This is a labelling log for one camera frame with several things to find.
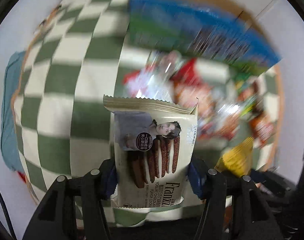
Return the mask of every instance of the snack package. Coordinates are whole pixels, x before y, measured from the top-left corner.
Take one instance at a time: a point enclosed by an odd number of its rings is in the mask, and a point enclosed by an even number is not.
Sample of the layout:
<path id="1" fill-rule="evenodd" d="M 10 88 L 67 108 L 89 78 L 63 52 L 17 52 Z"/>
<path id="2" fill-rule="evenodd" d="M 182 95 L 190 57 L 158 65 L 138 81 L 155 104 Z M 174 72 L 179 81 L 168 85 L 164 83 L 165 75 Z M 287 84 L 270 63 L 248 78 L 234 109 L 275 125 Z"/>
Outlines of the snack package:
<path id="1" fill-rule="evenodd" d="M 197 108 L 146 98 L 104 96 L 114 113 L 118 207 L 180 203 L 197 131 Z"/>
<path id="2" fill-rule="evenodd" d="M 269 117 L 265 112 L 262 112 L 257 117 L 250 120 L 249 125 L 253 131 L 254 137 L 260 140 L 260 146 L 263 147 L 274 132 L 274 127 L 270 122 Z"/>
<path id="3" fill-rule="evenodd" d="M 174 83 L 174 102 L 184 107 L 198 106 L 197 139 L 214 136 L 231 140 L 239 127 L 241 107 L 223 100 L 220 91 L 203 82 L 195 70 L 196 58 L 171 78 Z"/>
<path id="4" fill-rule="evenodd" d="M 248 73 L 238 73 L 235 77 L 236 90 L 238 92 L 238 103 L 242 104 L 241 116 L 251 112 L 257 105 L 258 84 L 250 78 Z"/>
<path id="5" fill-rule="evenodd" d="M 222 172 L 229 170 L 237 177 L 249 174 L 252 166 L 253 137 L 246 138 L 239 145 L 224 153 L 215 169 Z"/>
<path id="6" fill-rule="evenodd" d="M 210 120 L 199 120 L 198 139 L 209 139 L 214 136 L 231 140 L 239 129 L 239 117 L 242 108 L 225 101 L 216 103 L 214 117 Z"/>
<path id="7" fill-rule="evenodd" d="M 279 61 L 265 38 L 245 27 L 252 19 L 233 1 L 129 0 L 128 5 L 128 32 L 135 46 L 175 49 L 255 76 Z"/>

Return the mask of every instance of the orange trim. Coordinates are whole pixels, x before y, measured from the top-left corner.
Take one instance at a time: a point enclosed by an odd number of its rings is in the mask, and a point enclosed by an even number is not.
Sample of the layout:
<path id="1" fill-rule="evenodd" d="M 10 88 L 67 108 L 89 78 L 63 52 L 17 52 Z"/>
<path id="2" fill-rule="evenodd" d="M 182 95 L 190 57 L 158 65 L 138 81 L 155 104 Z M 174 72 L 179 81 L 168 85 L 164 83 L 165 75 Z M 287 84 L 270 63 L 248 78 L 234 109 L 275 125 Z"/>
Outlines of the orange trim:
<path id="1" fill-rule="evenodd" d="M 43 31 L 45 30 L 45 28 L 50 24 L 50 22 L 53 20 L 53 18 L 55 17 L 56 13 L 57 13 L 57 10 L 58 10 L 58 6 L 55 7 L 50 15 L 48 16 L 47 18 L 47 21 L 45 23 L 45 25 L 41 28 L 41 30 L 39 31 L 39 33 L 33 38 L 33 40 L 31 41 L 31 43 L 29 44 L 27 50 L 26 50 L 26 53 L 24 55 L 24 59 L 23 59 L 23 62 L 22 62 L 22 66 L 21 66 L 21 73 L 20 73 L 20 78 L 19 78 L 19 81 L 18 81 L 18 87 L 17 89 L 15 90 L 15 92 L 13 93 L 12 95 L 12 98 L 11 98 L 11 109 L 12 109 L 12 114 L 13 114 L 13 119 L 14 119 L 14 123 L 16 123 L 16 116 L 15 116 L 15 111 L 14 111 L 14 102 L 15 102 L 15 99 L 16 97 L 18 96 L 18 93 L 21 89 L 21 84 L 22 84 L 22 75 L 23 75 L 23 70 L 24 70 L 24 67 L 25 67 L 25 64 L 26 64 L 26 60 L 31 52 L 31 49 L 32 49 L 32 46 L 34 45 L 35 41 L 38 39 L 38 37 L 40 35 L 42 35 Z"/>

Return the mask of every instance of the green and white checkered fabric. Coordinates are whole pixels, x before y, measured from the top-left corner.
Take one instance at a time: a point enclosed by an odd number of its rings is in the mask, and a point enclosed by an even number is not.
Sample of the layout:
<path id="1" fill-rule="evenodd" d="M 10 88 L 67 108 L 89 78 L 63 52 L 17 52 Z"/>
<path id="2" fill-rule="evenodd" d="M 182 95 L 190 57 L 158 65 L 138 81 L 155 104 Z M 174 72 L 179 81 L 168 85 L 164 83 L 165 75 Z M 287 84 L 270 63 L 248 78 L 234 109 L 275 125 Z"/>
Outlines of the green and white checkered fabric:
<path id="1" fill-rule="evenodd" d="M 127 0 L 74 0 L 62 3 L 53 21 L 34 43 L 24 66 L 21 89 L 14 102 L 20 159 L 40 201 L 59 175 L 80 177 L 113 156 L 113 116 L 103 107 L 103 95 L 123 95 L 125 74 L 144 67 L 148 50 L 131 47 L 124 38 L 128 26 Z M 198 64 L 206 81 L 235 96 L 227 66 L 215 71 Z M 273 122 L 278 119 L 275 73 L 260 76 L 260 93 Z M 246 120 L 229 143 L 197 144 L 194 154 L 210 167 L 225 149 L 251 135 Z M 267 160 L 270 144 L 254 150 L 255 168 Z M 201 214 L 203 206 L 189 183 L 184 201 L 168 209 L 117 209 L 104 202 L 111 225 L 133 226 L 144 221 L 174 220 Z M 76 199 L 81 224 L 81 201 Z"/>

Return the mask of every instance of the franzzi cookie package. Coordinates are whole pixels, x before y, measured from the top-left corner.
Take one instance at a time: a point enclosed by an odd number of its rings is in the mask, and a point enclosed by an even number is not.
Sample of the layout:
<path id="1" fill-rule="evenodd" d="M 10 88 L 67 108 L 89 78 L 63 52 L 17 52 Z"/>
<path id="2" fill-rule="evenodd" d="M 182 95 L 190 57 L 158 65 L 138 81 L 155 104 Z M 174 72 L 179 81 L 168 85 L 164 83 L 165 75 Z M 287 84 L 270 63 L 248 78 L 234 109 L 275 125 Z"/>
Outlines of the franzzi cookie package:
<path id="1" fill-rule="evenodd" d="M 104 96 L 114 113 L 117 206 L 167 207 L 181 202 L 197 131 L 197 108 L 146 98 Z"/>

